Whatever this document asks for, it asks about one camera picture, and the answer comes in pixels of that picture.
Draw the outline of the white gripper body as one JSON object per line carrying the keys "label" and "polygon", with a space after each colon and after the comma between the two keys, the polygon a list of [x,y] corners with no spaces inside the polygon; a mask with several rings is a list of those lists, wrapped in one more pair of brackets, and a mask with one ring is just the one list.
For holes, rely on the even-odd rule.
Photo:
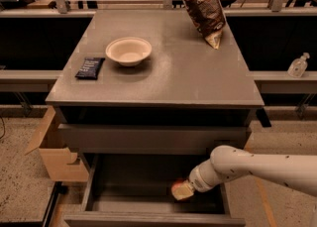
{"label": "white gripper body", "polygon": [[207,160],[196,166],[189,175],[189,182],[198,192],[206,192],[220,183],[211,161]]}

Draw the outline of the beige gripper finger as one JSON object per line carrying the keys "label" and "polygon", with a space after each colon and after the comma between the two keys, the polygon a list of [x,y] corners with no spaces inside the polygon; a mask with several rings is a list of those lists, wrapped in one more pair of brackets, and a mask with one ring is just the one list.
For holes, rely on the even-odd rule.
{"label": "beige gripper finger", "polygon": [[176,200],[187,199],[194,195],[195,189],[193,185],[186,180],[182,185],[177,188],[171,189],[171,194]]}

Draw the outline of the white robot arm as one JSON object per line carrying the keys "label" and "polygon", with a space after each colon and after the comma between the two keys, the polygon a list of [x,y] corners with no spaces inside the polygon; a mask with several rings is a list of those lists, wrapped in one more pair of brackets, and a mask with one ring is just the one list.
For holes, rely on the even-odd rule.
{"label": "white robot arm", "polygon": [[171,193],[183,200],[246,175],[317,196],[316,156],[254,154],[228,145],[216,147],[186,180],[171,187]]}

